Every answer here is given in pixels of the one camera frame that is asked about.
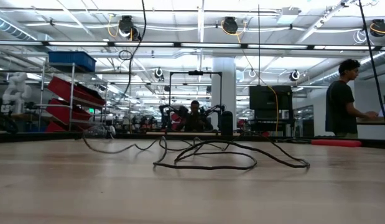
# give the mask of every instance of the ceiling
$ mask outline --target ceiling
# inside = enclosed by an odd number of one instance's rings
[[[315,25],[318,20],[328,11],[347,2],[349,7],[344,7],[332,16],[327,17],[323,25],[315,32],[301,39],[307,30]],[[273,1],[251,1],[251,0],[229,0],[229,1],[176,1],[176,0],[145,0],[147,30],[143,41],[155,42],[218,42],[238,43],[234,35],[227,35],[221,29],[221,21],[225,16],[233,16],[242,32],[241,43],[255,44],[305,44],[305,45],[364,45],[366,42],[362,33],[358,33],[363,26],[359,7],[354,0],[273,0]],[[385,20],[385,0],[363,0],[363,4],[372,3],[364,7],[366,21],[370,24],[373,19]],[[300,14],[293,22],[293,29],[289,25],[278,24],[277,17],[281,8],[299,8]],[[6,17],[8,22],[26,32],[35,34],[41,38],[47,34],[52,40],[57,41],[126,41],[124,37],[117,35],[116,24],[123,15],[132,15],[133,23],[142,32],[144,16],[140,0],[116,1],[116,0],[53,0],[53,1],[20,1],[0,0],[0,15]],[[198,21],[203,21],[204,28],[199,29]],[[385,46],[384,37],[370,37],[374,45]],[[0,30],[0,40],[17,40]],[[58,47],[57,50],[84,50],[93,55],[97,60],[96,74],[102,72],[92,80],[91,76],[78,76],[79,82],[106,82],[122,83],[114,84],[116,90],[111,91],[108,97],[116,100],[118,92],[126,89],[128,75],[120,74],[119,70],[128,70],[128,61],[123,62],[118,58],[123,47]],[[5,52],[12,52],[22,58],[8,56]],[[176,48],[140,48],[132,65],[132,82],[158,82],[154,76],[157,68],[163,70],[165,82],[169,81],[170,71],[189,71],[200,68],[200,49],[176,49]],[[247,58],[241,49],[203,49],[202,70],[211,70],[213,57],[234,57],[236,69],[238,70],[238,84],[258,83],[257,76],[249,76],[251,67],[255,71],[261,71],[261,78],[271,85],[299,85],[309,80],[323,77],[329,70],[337,66],[346,58],[364,59],[368,52],[353,51],[313,51],[313,50],[262,50],[259,56],[257,50],[245,50]],[[30,47],[0,46],[0,68],[4,70],[30,70],[37,71],[41,68],[47,57],[46,53],[39,52]],[[298,70],[302,76],[297,83],[289,80],[290,72]],[[0,73],[0,79],[6,74]],[[210,83],[208,75],[203,77],[191,77],[188,75],[177,75],[172,79],[179,83]],[[299,96],[304,96],[309,89],[299,91]],[[206,95],[206,86],[177,86],[172,89],[173,94],[179,95]],[[161,98],[167,96],[163,86],[131,85],[129,96],[134,98],[133,102],[124,101],[124,104],[135,105],[138,109],[121,110],[142,111],[153,113],[151,106],[161,103]],[[237,87],[237,95],[241,101],[237,102],[238,115],[248,108],[248,100],[242,96],[248,95],[245,86]],[[191,97],[178,97],[179,104],[189,104]],[[210,101],[202,101],[210,106]]]

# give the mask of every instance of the blue bin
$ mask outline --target blue bin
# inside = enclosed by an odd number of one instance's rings
[[[78,73],[94,72],[96,60],[86,52],[49,52],[49,63],[62,72],[72,72],[72,63]]]

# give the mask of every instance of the table surface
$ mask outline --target table surface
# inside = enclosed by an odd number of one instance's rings
[[[90,141],[107,150],[150,144]],[[267,142],[242,144],[287,159]],[[157,144],[116,155],[74,140],[0,144],[0,223],[385,223],[385,149],[280,145],[311,169],[286,167],[256,152],[249,153],[258,165],[248,172],[153,169],[163,152]],[[169,141],[171,148],[185,146]],[[168,153],[164,162],[177,154]],[[212,155],[183,164],[248,162]]]

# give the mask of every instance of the white robot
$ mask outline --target white robot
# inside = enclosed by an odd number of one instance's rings
[[[9,79],[7,90],[3,94],[3,104],[1,105],[1,112],[13,114],[22,114],[24,112],[25,99],[30,98],[32,89],[25,84],[27,74],[24,72],[17,72]]]

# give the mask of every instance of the seated person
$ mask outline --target seated person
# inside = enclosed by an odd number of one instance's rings
[[[206,118],[199,116],[199,102],[194,100],[191,102],[191,113],[188,114],[187,118],[181,120],[177,126],[177,131],[184,128],[184,131],[211,131],[213,126],[208,122]]]

